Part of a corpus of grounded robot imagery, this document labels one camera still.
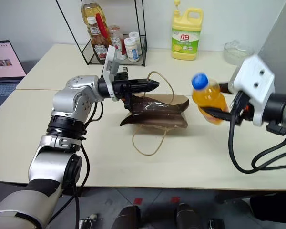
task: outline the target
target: gray panel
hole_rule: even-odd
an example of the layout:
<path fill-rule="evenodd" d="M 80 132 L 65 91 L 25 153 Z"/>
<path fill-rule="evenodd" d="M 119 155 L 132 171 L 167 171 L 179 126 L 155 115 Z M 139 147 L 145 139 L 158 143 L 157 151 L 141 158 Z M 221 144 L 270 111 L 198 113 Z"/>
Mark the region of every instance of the gray panel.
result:
<path fill-rule="evenodd" d="M 259 55 L 276 76 L 276 92 L 286 93 L 286 4 Z"/>

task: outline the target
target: cooking oil bottle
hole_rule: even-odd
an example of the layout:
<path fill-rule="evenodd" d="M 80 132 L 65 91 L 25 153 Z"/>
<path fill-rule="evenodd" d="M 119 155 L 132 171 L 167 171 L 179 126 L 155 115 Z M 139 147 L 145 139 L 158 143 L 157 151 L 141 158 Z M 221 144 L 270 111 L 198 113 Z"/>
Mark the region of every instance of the cooking oil bottle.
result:
<path fill-rule="evenodd" d="M 219 125 L 222 122 L 221 119 L 214 118 L 201 109 L 204 106 L 211 106 L 228 112 L 228 106 L 225 97 L 220 92 L 219 84 L 214 80 L 208 80 L 204 73 L 198 73 L 192 79 L 192 86 L 194 88 L 192 99 L 198 105 L 199 111 L 208 122 Z"/>
<path fill-rule="evenodd" d="M 201 8 L 188 8 L 184 15 L 180 16 L 180 0 L 174 0 L 174 4 L 176 9 L 172 23 L 172 57 L 179 60 L 194 60 L 197 56 L 204 12 Z M 190 13 L 198 13 L 199 17 L 190 17 Z"/>
<path fill-rule="evenodd" d="M 106 25 L 106 18 L 103 13 L 103 10 L 101 9 L 100 5 L 96 3 L 94 0 L 84 0 L 82 1 L 82 6 L 81 6 L 81 12 L 82 12 L 82 19 L 87 25 L 87 31 L 91 37 L 91 31 L 90 31 L 90 26 L 87 21 L 88 17 L 97 17 L 97 14 L 100 14 L 104 27 L 108 31 L 107 25 Z"/>

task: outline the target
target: laptop keyboard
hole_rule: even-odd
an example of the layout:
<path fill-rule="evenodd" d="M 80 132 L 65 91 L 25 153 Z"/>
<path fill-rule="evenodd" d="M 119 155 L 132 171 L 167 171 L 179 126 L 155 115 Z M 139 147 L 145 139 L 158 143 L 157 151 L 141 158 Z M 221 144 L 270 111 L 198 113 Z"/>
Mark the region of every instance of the laptop keyboard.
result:
<path fill-rule="evenodd" d="M 0 84 L 0 96 L 9 96 L 16 86 L 17 84 Z"/>

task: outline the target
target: sauce bottle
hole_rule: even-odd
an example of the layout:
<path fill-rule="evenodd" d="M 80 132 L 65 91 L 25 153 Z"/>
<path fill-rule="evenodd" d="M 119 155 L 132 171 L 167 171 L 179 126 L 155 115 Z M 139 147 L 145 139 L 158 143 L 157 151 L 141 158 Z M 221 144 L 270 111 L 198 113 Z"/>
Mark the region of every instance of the sauce bottle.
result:
<path fill-rule="evenodd" d="M 119 60 L 125 60 L 127 55 L 121 28 L 117 25 L 111 25 L 108 29 L 111 43 L 118 50 L 117 58 Z"/>
<path fill-rule="evenodd" d="M 95 17 L 87 18 L 91 31 L 91 45 L 99 63 L 104 64 L 107 56 L 109 43 L 101 34 L 100 28 Z"/>
<path fill-rule="evenodd" d="M 103 21 L 104 27 L 106 28 L 106 30 L 108 30 L 103 10 L 101 9 L 100 5 L 96 3 L 94 0 L 83 0 L 81 6 L 81 12 L 82 12 L 82 19 L 84 23 L 87 25 L 87 31 L 90 37 L 91 37 L 91 30 L 87 19 L 88 17 L 96 17 L 96 15 L 99 14 Z"/>
<path fill-rule="evenodd" d="M 204 106 L 211 106 L 228 112 L 228 106 L 225 97 L 220 92 L 219 84 L 214 80 L 208 80 L 204 73 L 198 73 L 192 79 L 192 86 L 194 88 L 192 99 L 205 119 L 216 125 L 221 124 L 223 120 L 214 118 L 201 109 Z"/>

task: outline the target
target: yellow detergent bottle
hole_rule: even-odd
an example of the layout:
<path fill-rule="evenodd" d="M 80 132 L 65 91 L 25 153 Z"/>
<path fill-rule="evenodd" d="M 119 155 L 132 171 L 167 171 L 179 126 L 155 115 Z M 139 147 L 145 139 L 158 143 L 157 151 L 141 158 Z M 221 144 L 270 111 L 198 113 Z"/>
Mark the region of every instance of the yellow detergent bottle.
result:
<path fill-rule="evenodd" d="M 176 9 L 173 17 L 172 57 L 179 60 L 194 60 L 197 55 L 198 41 L 204 12 L 200 8 L 188 8 L 180 16 L 178 5 L 180 0 L 174 0 Z M 190 13 L 198 13 L 199 18 L 190 17 Z"/>

